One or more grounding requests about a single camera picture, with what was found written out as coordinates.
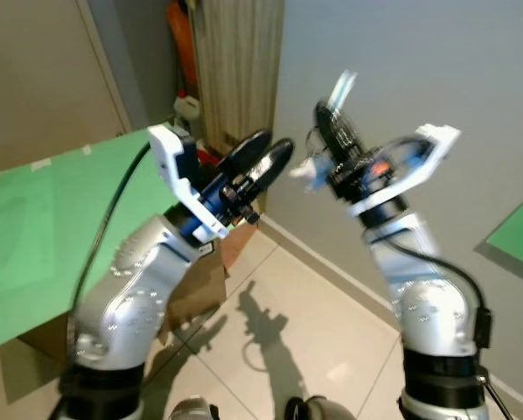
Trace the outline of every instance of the tile floor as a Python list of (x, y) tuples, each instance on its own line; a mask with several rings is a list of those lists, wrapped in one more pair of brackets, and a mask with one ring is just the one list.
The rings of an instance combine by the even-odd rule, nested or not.
[[(273, 420), (282, 418), (290, 396), (315, 394), (362, 420), (402, 420), (394, 329), (259, 232), (229, 274), (228, 300), (215, 313), (176, 330), (167, 346), (155, 343), (147, 370), (162, 367), (144, 387), (144, 420), (166, 418), (191, 395), (218, 405), (223, 420)], [(46, 419), (56, 381), (24, 396), (17, 390), (13, 403), (0, 401), (0, 420)], [(489, 404), (491, 420), (502, 420)]]

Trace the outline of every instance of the wooden door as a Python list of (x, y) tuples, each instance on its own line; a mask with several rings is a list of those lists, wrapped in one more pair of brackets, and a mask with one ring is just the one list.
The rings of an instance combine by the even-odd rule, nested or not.
[(75, 0), (0, 1), (0, 171), (122, 132)]

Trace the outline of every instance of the white bottle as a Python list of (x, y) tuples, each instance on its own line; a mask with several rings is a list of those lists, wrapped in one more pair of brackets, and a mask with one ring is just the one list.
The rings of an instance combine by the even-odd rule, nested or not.
[(184, 90), (178, 92), (174, 101), (175, 124), (188, 131), (196, 140), (201, 138), (201, 104)]

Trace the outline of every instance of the gray wall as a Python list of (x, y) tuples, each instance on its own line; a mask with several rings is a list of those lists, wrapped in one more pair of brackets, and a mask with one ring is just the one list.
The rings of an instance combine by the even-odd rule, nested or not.
[(176, 98), (170, 0), (88, 0), (134, 130), (166, 120)]
[[(367, 146), (423, 123), (463, 135), (426, 185), (409, 193), (445, 256), (475, 274), (496, 315), (488, 368), (523, 395), (523, 280), (473, 249), (523, 200), (523, 0), (287, 0), (275, 138), (296, 139), (341, 72), (359, 72), (345, 111)], [(328, 191), (281, 177), (268, 216), (360, 282), (387, 288), (362, 229)]]

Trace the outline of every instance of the robotic arm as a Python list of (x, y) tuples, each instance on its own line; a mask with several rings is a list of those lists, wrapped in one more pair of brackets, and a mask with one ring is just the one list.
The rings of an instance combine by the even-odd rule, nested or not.
[[(317, 104), (316, 130), (324, 150), (290, 175), (304, 180), (309, 190), (330, 186), (366, 229), (363, 240), (387, 280), (401, 329), (406, 386), (398, 403), (404, 418), (487, 420), (483, 386), (488, 376), (479, 366), (479, 352), (490, 344), (491, 313), (473, 279), (440, 257), (426, 224), (402, 196), (430, 178), (460, 132), (426, 124), (411, 136), (367, 150), (340, 112), (354, 79), (345, 72), (330, 100)], [(400, 149), (408, 151), (395, 163), (394, 151)], [(396, 178), (402, 166), (408, 171)], [(460, 287), (461, 279), (475, 292), (475, 314), (476, 302)], [(318, 397), (291, 403), (296, 409), (289, 412), (303, 413), (297, 418), (338, 411), (345, 417), (337, 404)]]
[(144, 362), (164, 319), (164, 308), (200, 247), (240, 219), (255, 223), (251, 206), (288, 163), (293, 143), (269, 147), (261, 130), (217, 167), (199, 165), (195, 143), (183, 131), (149, 128), (161, 178), (179, 203), (155, 215), (118, 249), (109, 272), (76, 311), (72, 366), (60, 384), (59, 418), (141, 418)]

